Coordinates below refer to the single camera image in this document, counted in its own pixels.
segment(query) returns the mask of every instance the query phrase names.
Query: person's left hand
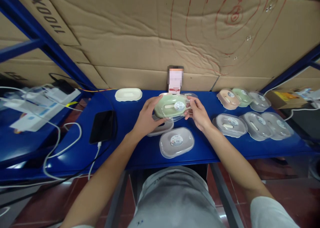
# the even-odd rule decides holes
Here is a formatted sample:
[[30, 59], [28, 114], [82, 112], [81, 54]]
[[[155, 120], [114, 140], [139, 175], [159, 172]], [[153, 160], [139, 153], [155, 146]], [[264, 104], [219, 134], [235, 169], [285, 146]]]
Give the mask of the person's left hand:
[[152, 111], [161, 98], [162, 95], [152, 97], [148, 99], [146, 103], [144, 103], [136, 124], [132, 129], [132, 133], [136, 136], [136, 138], [142, 139], [144, 136], [151, 133], [156, 127], [165, 122], [165, 118], [157, 121], [152, 118]]

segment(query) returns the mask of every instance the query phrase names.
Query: blue table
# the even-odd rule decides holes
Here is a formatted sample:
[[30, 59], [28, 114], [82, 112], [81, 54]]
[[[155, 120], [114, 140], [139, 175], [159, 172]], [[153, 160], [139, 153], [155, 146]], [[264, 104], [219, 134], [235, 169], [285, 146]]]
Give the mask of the blue table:
[[[75, 101], [79, 101], [82, 98], [80, 94]], [[55, 115], [50, 121], [56, 125], [61, 125], [63, 121], [71, 113], [71, 109], [64, 108], [57, 115]], [[0, 162], [8, 161], [19, 156], [32, 154], [39, 149], [45, 148], [49, 142], [54, 139], [56, 141], [57, 131], [56, 128], [50, 124], [45, 124], [37, 132], [25, 131], [20, 134], [15, 134], [14, 129], [9, 126], [19, 119], [21, 112], [13, 109], [6, 109], [0, 111]], [[2, 169], [0, 172], [0, 180], [18, 179], [24, 178], [24, 174], [28, 173], [28, 176], [33, 177], [33, 174], [38, 174], [38, 171], [23, 169]]]
[[[118, 120], [118, 135], [115, 140], [110, 141], [112, 144], [109, 150], [106, 151], [96, 161], [93, 170], [97, 169], [109, 157], [113, 150], [122, 141], [125, 134], [127, 134], [133, 128], [145, 101], [150, 97], [158, 96], [163, 91], [144, 90], [142, 98], [139, 101], [131, 102], [116, 101], [114, 98], [115, 92], [115, 90], [110, 90], [105, 91], [104, 94], [110, 99], [116, 111]], [[194, 93], [198, 95], [211, 119], [221, 113], [240, 116], [246, 112], [253, 111], [250, 107], [239, 107], [233, 111], [226, 110], [217, 99], [215, 92]], [[111, 109], [112, 107], [110, 102], [102, 94], [97, 93], [93, 96], [92, 100], [88, 103], [86, 109], [82, 112], [77, 120], [82, 127], [83, 134], [81, 139], [64, 154], [48, 161], [50, 168], [47, 170], [49, 173], [56, 176], [74, 174], [76, 171], [83, 169], [90, 163], [90, 161], [94, 159], [94, 156], [97, 152], [97, 146], [89, 144], [89, 137], [94, 116], [98, 112]], [[272, 108], [269, 108], [267, 111], [274, 112]], [[202, 132], [195, 127], [192, 119], [187, 121], [181, 119], [174, 124], [174, 127], [187, 127], [191, 130], [195, 139], [195, 146], [191, 151], [173, 159], [166, 159], [160, 153], [160, 136], [144, 137], [133, 152], [126, 169], [146, 169], [219, 161], [211, 145]], [[78, 135], [78, 127], [73, 126], [58, 146], [56, 152], [61, 151], [63, 148], [72, 143], [78, 137]], [[306, 143], [296, 133], [292, 137], [282, 141], [267, 139], [259, 142], [253, 140], [249, 134], [246, 134], [240, 138], [227, 138], [246, 159], [295, 156], [314, 153], [314, 151], [308, 145], [306, 145]], [[103, 142], [101, 151], [104, 150], [110, 142]]]

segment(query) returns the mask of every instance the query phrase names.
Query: black electronic device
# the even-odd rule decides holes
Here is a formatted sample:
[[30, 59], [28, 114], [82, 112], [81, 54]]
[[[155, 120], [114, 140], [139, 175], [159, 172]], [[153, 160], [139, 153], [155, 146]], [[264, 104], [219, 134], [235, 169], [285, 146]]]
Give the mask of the black electronic device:
[[94, 117], [90, 144], [96, 144], [100, 141], [108, 141], [112, 138], [114, 111], [103, 111]]

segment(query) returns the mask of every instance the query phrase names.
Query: pink container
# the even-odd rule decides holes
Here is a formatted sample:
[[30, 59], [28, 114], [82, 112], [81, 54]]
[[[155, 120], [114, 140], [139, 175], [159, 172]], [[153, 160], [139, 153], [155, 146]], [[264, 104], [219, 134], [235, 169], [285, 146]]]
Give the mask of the pink container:
[[223, 107], [228, 110], [235, 110], [240, 105], [240, 101], [230, 89], [222, 89], [217, 94], [217, 98]]

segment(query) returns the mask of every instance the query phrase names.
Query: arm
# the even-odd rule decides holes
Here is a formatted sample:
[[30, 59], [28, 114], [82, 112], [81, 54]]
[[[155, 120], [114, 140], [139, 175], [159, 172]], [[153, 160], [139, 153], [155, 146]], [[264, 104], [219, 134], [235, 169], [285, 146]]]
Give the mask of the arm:
[[200, 100], [191, 96], [188, 96], [188, 99], [190, 99], [192, 110], [185, 112], [185, 119], [193, 118], [196, 126], [209, 140], [231, 178], [242, 187], [247, 201], [251, 203], [258, 196], [274, 199], [249, 162], [211, 123]]
[[152, 111], [161, 98], [162, 96], [158, 96], [146, 101], [133, 130], [124, 137], [120, 145], [84, 186], [70, 208], [61, 228], [70, 228], [77, 225], [94, 226], [96, 224], [136, 145], [145, 135], [164, 122], [164, 119], [154, 121], [152, 118]]

